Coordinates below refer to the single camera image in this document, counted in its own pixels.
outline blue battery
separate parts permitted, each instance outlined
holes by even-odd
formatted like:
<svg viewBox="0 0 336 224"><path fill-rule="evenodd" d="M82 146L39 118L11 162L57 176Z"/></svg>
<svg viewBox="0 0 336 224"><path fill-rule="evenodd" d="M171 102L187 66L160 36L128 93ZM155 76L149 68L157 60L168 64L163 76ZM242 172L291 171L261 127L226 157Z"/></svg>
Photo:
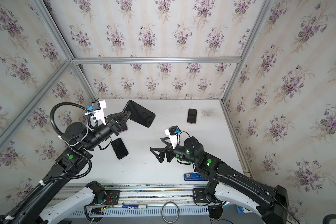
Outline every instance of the blue battery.
<svg viewBox="0 0 336 224"><path fill-rule="evenodd" d="M197 173L185 173L183 174L184 180L195 180L195 181L205 181L207 179L200 177Z"/></svg>

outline black smartphone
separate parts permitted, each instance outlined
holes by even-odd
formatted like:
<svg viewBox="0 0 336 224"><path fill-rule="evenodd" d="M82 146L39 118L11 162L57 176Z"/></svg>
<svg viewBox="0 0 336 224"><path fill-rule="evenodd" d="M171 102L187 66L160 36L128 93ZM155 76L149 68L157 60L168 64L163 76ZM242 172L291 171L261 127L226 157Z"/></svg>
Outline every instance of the black smartphone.
<svg viewBox="0 0 336 224"><path fill-rule="evenodd" d="M123 112L130 111L129 119L149 128L155 118L155 113L142 107L138 103L129 100Z"/></svg>
<svg viewBox="0 0 336 224"><path fill-rule="evenodd" d="M125 125L123 126L122 130L120 131L120 133L121 133L121 132L124 132L124 131L127 131L127 130L128 130L128 128L127 128L127 124L125 124Z"/></svg>
<svg viewBox="0 0 336 224"><path fill-rule="evenodd" d="M188 123L195 124L197 123L197 110L196 109L189 109L188 110Z"/></svg>
<svg viewBox="0 0 336 224"><path fill-rule="evenodd" d="M113 151L115 151L116 153L117 159L122 159L126 155L128 155L128 151L126 147L124 146L121 138L117 138L113 140L111 145L112 145Z"/></svg>

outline cable tie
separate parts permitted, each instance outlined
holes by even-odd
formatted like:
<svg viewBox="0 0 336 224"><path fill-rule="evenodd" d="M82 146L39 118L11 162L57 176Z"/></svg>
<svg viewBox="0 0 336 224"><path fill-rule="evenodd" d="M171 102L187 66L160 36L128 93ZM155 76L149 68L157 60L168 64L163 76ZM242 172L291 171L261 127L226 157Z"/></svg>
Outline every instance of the cable tie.
<svg viewBox="0 0 336 224"><path fill-rule="evenodd" d="M45 185L46 185L46 183L44 183L43 180L40 180L39 183L40 183L42 186L45 186Z"/></svg>
<svg viewBox="0 0 336 224"><path fill-rule="evenodd" d="M5 217L6 220L13 220L15 219L15 217L12 217L11 215L8 215L7 217Z"/></svg>

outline black cable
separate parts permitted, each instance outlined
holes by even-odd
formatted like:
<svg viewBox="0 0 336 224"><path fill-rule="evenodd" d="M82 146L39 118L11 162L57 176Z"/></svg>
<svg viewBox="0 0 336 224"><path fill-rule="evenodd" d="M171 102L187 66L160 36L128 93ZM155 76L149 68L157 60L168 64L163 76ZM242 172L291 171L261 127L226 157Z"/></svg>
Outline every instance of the black cable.
<svg viewBox="0 0 336 224"><path fill-rule="evenodd" d="M266 194L268 193L266 190L264 190L264 189L262 189L259 185L257 185L257 184L255 184L254 182L252 182L251 180L249 180L249 179L247 179L248 181L250 181L251 183L253 183L255 186L257 186L258 188L260 188L263 192L265 192ZM270 197L272 197L276 202L278 202L290 215L291 215L291 217L292 218L294 218L295 220L296 220L296 222L298 223L298 224L301 224L292 214L291 214L291 212L289 212L289 210L287 209L287 208L285 208L285 206L283 206L278 200L276 200L276 198L274 198L273 196L271 196L270 194L269 194L269 196Z"/></svg>
<svg viewBox="0 0 336 224"><path fill-rule="evenodd" d="M219 221L220 221L220 220L228 221L228 222L230 222L231 224L234 224L233 222L231 222L231 221L229 221L229 220L227 220L227 219L219 219Z"/></svg>
<svg viewBox="0 0 336 224"><path fill-rule="evenodd" d="M111 144L111 142L112 142L112 138L111 138L111 136L109 136L109 138L111 139L111 141L108 143L108 145L107 145L106 147L101 148L101 146L99 145L99 149L100 149L100 150L105 150L105 149Z"/></svg>
<svg viewBox="0 0 336 224"><path fill-rule="evenodd" d="M85 108L79 104L75 104L75 103L72 103L72 102L61 102L61 103L58 103L57 105L55 105L51 112L50 112L50 123L51 123L51 126L52 128L54 129L54 131L58 134L58 135L62 135L62 132L58 129L56 123L55 123L55 111L60 107L60 106L64 106L64 105L70 105L70 106L76 106L78 108L81 108L83 110L85 110ZM81 153L80 151L74 149L72 146L68 146L68 148L73 151L74 153L78 154L79 156L81 156L83 159L85 159L88 163L88 169L86 170L85 173L83 174L80 174L80 175L77 175L77 176L59 176L59 177L52 177L52 178L49 178L49 179L46 179L45 181L43 181L43 184L46 185L48 184L49 182L51 181L55 181L55 180L73 180L73 179L79 179L81 177L84 177L86 176L92 169L92 162L89 158L87 158L85 156L85 154ZM16 209L14 210L13 213L11 213L11 217L16 217L19 212L25 207L25 205L27 204L27 202L31 199L31 197L36 194L36 192L38 190L41 189L41 187L43 187L43 185L41 184L38 184L26 197L25 199L23 199L21 201L21 203L16 207ZM10 219L5 219L4 220L4 224L9 224L12 220Z"/></svg>
<svg viewBox="0 0 336 224"><path fill-rule="evenodd" d="M178 160L178 158L177 158L177 162L180 163L180 164L183 164L183 165L190 165L190 164L187 164L187 163L182 163L182 162L180 162L180 161Z"/></svg>

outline black coiled cable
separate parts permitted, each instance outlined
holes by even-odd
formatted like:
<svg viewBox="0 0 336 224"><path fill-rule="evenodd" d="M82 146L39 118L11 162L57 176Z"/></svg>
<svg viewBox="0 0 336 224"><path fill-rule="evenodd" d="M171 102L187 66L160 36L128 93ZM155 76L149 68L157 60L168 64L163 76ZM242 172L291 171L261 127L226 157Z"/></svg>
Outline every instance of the black coiled cable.
<svg viewBox="0 0 336 224"><path fill-rule="evenodd" d="M51 123L51 126L52 128L55 130L55 132L58 134L58 135L62 135L62 132L58 129L56 123L55 123L55 111L60 107L60 106L64 106L64 105L70 105L70 106L76 106L78 108L81 108L87 112L89 112L88 110L86 110L83 106L79 105L79 104L75 104L75 103L72 103L72 102L61 102L61 103L58 103L57 105L55 105L51 112L50 112L50 123ZM88 118L88 126L91 128L91 129L95 129L98 127L99 123L98 121L96 120L95 121L95 126L92 126L91 125L91 118ZM43 181L43 184L46 185L48 184L49 182L51 181L56 181L56 180L74 180L74 179L79 179L81 177L84 177L86 176L92 169L92 162L91 160L85 156L85 154L83 154L82 152L74 149L72 146L68 146L68 148L73 151L74 153L78 154L79 156L81 156L83 159L85 159L88 163L88 169L86 170L85 173L83 174L80 174L80 175L77 175L77 176L66 176L66 177L52 177L52 178L49 178L45 181ZM10 215L11 217L16 217L19 212L25 207L25 205L27 204L27 202L31 199L31 197L37 193L38 190L41 189L41 187L43 187L43 185L41 185L40 183L25 197L25 199L22 200L22 202L16 207L16 209L14 210L14 212ZM4 220L4 224L9 224L11 222L10 219L5 219Z"/></svg>

